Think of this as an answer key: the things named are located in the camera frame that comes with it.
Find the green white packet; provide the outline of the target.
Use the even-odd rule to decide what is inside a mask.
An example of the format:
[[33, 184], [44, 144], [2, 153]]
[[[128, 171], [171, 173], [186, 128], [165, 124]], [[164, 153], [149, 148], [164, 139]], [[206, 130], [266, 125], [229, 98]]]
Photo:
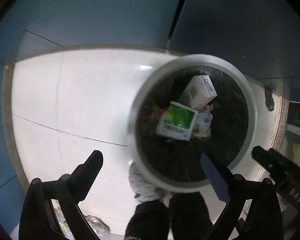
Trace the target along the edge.
[[155, 132], [162, 137], [189, 141], [197, 115], [197, 110], [171, 101], [160, 116]]

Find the clear plastic bag of trash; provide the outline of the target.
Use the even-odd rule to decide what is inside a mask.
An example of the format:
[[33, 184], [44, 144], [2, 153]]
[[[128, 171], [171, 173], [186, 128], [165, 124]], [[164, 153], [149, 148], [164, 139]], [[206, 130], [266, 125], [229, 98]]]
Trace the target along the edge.
[[[61, 207], [59, 205], [59, 201], [56, 199], [52, 200], [52, 205], [54, 208], [55, 215], [57, 217], [59, 226], [61, 227], [61, 230], [65, 237], [67, 239], [75, 239], [73, 236], [68, 223], [66, 222], [66, 219], [62, 213]], [[104, 236], [107, 236], [110, 234], [110, 227], [107, 226], [101, 219], [92, 216], [92, 215], [83, 215], [85, 217], [85, 220], [89, 224], [89, 226], [92, 228], [94, 233], [99, 237], [102, 238]]]

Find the white round trash bin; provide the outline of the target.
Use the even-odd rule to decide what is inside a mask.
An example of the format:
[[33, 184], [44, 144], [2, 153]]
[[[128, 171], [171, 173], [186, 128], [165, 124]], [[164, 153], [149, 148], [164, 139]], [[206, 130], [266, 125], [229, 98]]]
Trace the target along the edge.
[[[178, 102], [191, 79], [208, 75], [217, 96], [211, 106], [211, 137], [175, 140], [156, 134], [160, 116]], [[245, 76], [232, 64], [211, 55], [182, 56], [155, 70], [138, 91], [128, 119], [133, 159], [139, 171], [171, 192], [200, 191], [209, 184], [202, 153], [233, 170], [250, 151], [257, 123], [256, 101]]]

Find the blue kitchen cabinets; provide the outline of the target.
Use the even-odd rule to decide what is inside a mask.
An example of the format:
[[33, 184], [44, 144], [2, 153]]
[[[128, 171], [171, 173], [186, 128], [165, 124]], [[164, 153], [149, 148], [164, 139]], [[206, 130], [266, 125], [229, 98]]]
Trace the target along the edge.
[[16, 0], [0, 18], [0, 127], [23, 189], [94, 150], [104, 163], [80, 207], [136, 205], [128, 182], [133, 100], [182, 55], [230, 62], [300, 98], [300, 17], [285, 0]]

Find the glass door cabinet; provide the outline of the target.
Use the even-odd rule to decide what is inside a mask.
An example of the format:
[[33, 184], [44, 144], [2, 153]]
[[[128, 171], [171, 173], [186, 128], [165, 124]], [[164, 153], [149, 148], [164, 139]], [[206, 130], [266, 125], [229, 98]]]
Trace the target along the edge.
[[279, 152], [300, 166], [300, 103], [290, 102]]

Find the black scrubber on floor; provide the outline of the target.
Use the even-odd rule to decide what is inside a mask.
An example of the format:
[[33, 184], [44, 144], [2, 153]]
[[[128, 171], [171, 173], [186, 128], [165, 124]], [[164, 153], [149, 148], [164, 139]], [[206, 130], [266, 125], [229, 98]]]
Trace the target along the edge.
[[268, 111], [272, 112], [275, 108], [275, 102], [274, 102], [274, 98], [273, 98], [273, 90], [270, 87], [265, 86], [264, 87], [264, 96], [265, 96], [266, 108], [268, 109]]

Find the black trouser legs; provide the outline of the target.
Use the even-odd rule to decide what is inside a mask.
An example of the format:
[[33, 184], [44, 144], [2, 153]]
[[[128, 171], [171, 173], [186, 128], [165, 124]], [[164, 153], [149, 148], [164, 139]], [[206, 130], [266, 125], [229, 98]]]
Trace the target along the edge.
[[200, 192], [176, 193], [166, 206], [160, 200], [136, 206], [125, 239], [206, 239], [213, 223]]

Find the crumpled white blue wrapper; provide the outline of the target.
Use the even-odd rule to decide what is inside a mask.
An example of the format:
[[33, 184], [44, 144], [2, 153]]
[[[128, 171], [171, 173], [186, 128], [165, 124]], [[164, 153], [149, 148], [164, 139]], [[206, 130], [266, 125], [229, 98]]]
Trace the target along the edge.
[[213, 119], [211, 109], [211, 106], [206, 105], [198, 112], [191, 138], [208, 139], [211, 137], [211, 122]]

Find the white pink carton box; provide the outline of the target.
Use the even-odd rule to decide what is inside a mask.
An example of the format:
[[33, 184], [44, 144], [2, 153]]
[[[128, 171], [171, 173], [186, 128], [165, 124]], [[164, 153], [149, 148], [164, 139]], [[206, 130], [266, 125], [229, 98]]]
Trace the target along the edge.
[[178, 102], [195, 110], [203, 109], [217, 96], [217, 92], [208, 75], [194, 76], [184, 89]]

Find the grey left slipper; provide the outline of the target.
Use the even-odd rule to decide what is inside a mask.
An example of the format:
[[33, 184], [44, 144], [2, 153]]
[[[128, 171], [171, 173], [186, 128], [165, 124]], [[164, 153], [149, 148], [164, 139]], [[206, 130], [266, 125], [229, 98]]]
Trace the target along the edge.
[[129, 167], [128, 181], [134, 192], [134, 198], [140, 203], [155, 200], [162, 202], [165, 198], [165, 191], [158, 187], [158, 185], [147, 180], [134, 162]]

